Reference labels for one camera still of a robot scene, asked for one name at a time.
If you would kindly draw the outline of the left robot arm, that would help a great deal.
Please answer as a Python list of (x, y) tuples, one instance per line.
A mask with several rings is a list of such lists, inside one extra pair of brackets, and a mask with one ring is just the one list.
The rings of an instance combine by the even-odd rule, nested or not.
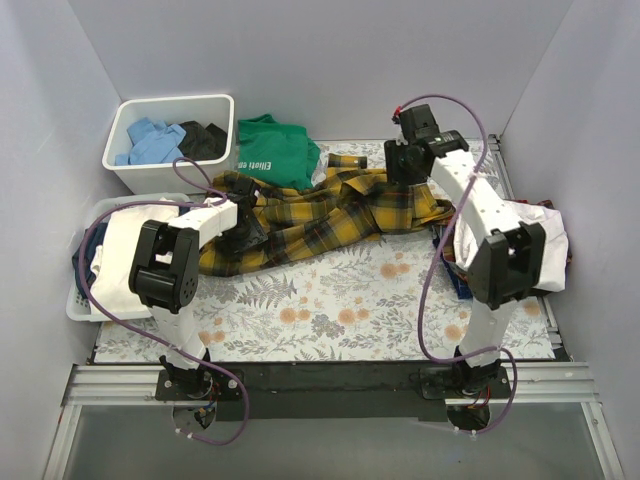
[(220, 237), (223, 255), (237, 260), (266, 241), (252, 211), (258, 194), (255, 181), (240, 179), (219, 205), (210, 199), (206, 207), (168, 222), (149, 220), (141, 227), (129, 288), (148, 308), (169, 343), (161, 364), (171, 373), (181, 372), (178, 387), (193, 400), (205, 398), (213, 386), (211, 373), (199, 364), (209, 358), (190, 306), (198, 287), (200, 250)]

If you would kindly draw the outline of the yellow plaid long sleeve shirt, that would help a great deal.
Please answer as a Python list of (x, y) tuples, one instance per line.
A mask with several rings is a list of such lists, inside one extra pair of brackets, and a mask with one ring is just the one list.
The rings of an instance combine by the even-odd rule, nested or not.
[(451, 218), (454, 207), (426, 184), (387, 182), (386, 171), (368, 169), (365, 157), (328, 157), (327, 178), (298, 191), (259, 180), (253, 212), (267, 238), (238, 255), (221, 239), (203, 247), (199, 272), (231, 277), (307, 260), (380, 234), (405, 234)]

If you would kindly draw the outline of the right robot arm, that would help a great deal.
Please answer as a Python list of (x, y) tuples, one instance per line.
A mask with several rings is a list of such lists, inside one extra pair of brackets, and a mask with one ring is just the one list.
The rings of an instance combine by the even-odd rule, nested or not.
[(384, 145), (387, 179), (400, 185), (435, 182), (455, 205), (454, 218), (470, 227), (478, 250), (467, 273), (473, 303), (469, 327), (449, 363), (454, 389), (475, 397), (489, 384), (484, 367), (495, 366), (515, 303), (539, 281), (546, 234), (527, 224), (483, 178), (481, 163), (456, 130), (439, 128), (430, 106), (418, 98), (392, 116), (400, 135)]

